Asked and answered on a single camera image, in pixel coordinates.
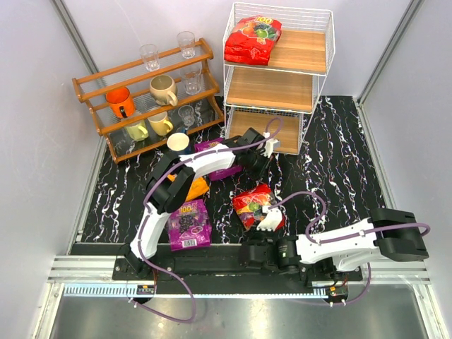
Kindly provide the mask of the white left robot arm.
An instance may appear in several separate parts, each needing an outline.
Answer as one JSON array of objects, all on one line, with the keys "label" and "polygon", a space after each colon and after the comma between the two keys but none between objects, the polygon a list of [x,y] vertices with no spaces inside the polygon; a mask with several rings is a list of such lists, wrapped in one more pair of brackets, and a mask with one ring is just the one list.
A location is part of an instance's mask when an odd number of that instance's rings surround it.
[{"label": "white left robot arm", "polygon": [[194,180],[235,165],[261,177],[270,157],[280,144],[275,134],[260,134],[253,128],[244,135],[227,139],[212,148],[190,155],[175,151],[164,154],[151,172],[140,226],[124,258],[138,278],[146,278],[152,268],[145,262],[157,251],[157,244],[170,215],[180,208]]}]

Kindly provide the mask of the purple candy bag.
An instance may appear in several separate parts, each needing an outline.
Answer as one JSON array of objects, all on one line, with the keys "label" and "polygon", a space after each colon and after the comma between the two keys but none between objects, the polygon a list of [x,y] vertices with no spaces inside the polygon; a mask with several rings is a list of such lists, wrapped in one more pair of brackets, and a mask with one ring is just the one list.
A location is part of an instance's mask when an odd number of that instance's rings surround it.
[{"label": "purple candy bag", "polygon": [[[201,152],[210,148],[215,147],[217,144],[222,143],[225,139],[224,138],[216,138],[209,141],[204,141],[201,143],[196,143],[194,145],[194,150],[196,152]],[[213,181],[219,181],[228,177],[231,177],[235,175],[236,173],[239,173],[242,171],[242,167],[239,165],[234,165],[231,168],[228,169],[220,169],[217,171],[214,171],[208,175],[209,180]]]},{"label": "purple candy bag", "polygon": [[208,211],[202,199],[184,203],[167,221],[171,251],[210,246],[211,231]]}]

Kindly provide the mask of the red candy bag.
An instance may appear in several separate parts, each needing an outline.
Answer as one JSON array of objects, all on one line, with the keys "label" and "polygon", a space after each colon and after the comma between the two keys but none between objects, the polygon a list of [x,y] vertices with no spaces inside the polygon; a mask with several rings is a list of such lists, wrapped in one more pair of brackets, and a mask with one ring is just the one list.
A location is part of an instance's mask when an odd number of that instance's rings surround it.
[{"label": "red candy bag", "polygon": [[236,64],[267,66],[281,33],[282,23],[274,18],[243,18],[226,40],[224,60]]},{"label": "red candy bag", "polygon": [[[259,184],[232,199],[233,208],[246,231],[250,231],[252,228],[256,229],[259,222],[264,219],[263,206],[274,206],[275,204],[275,196],[267,184]],[[282,215],[282,222],[276,230],[281,229],[284,224],[285,216]]]}]

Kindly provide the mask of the orange candy bag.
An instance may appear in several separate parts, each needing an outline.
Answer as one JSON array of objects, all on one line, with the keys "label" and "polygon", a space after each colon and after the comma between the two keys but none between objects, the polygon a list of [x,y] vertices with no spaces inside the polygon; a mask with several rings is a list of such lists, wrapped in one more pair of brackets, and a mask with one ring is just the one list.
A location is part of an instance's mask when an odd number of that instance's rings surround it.
[{"label": "orange candy bag", "polygon": [[199,177],[193,180],[185,201],[189,202],[196,200],[197,198],[207,193],[209,191],[209,188],[210,187],[207,181],[203,177]]}]

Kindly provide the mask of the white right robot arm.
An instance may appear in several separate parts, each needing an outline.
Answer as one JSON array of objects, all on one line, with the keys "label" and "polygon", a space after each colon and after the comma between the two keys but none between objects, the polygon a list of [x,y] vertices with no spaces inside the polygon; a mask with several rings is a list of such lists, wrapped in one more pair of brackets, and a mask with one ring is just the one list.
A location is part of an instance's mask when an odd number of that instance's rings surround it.
[{"label": "white right robot arm", "polygon": [[423,261],[429,258],[424,236],[430,226],[417,222],[413,213],[377,208],[371,215],[348,227],[318,234],[299,234],[278,240],[273,231],[283,214],[266,206],[257,233],[239,250],[239,264],[249,270],[279,274],[322,274],[332,278],[351,272],[378,258],[395,262]]}]

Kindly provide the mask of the purple candy bag front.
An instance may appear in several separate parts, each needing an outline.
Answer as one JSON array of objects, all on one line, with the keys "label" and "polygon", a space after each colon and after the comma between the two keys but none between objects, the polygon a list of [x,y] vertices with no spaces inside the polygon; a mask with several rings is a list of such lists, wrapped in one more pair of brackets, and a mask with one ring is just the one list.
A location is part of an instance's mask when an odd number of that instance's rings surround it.
[{"label": "purple candy bag front", "polygon": [[208,211],[202,199],[184,203],[167,221],[171,251],[210,246],[211,231]]}]

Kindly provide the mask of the purple candy bag back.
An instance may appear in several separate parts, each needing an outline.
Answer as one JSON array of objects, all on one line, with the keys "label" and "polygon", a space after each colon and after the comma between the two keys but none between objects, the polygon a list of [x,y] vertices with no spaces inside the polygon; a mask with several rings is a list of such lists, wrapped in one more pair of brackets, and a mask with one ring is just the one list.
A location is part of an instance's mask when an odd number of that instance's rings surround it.
[{"label": "purple candy bag back", "polygon": [[[210,148],[215,147],[217,144],[222,143],[225,139],[224,138],[216,138],[209,141],[204,141],[201,143],[196,143],[194,145],[194,150],[196,152],[201,152]],[[242,167],[239,165],[234,165],[231,168],[228,169],[220,169],[217,171],[214,171],[208,175],[209,180],[213,181],[219,181],[228,177],[231,177],[235,175],[236,173],[239,173],[242,171]]]}]

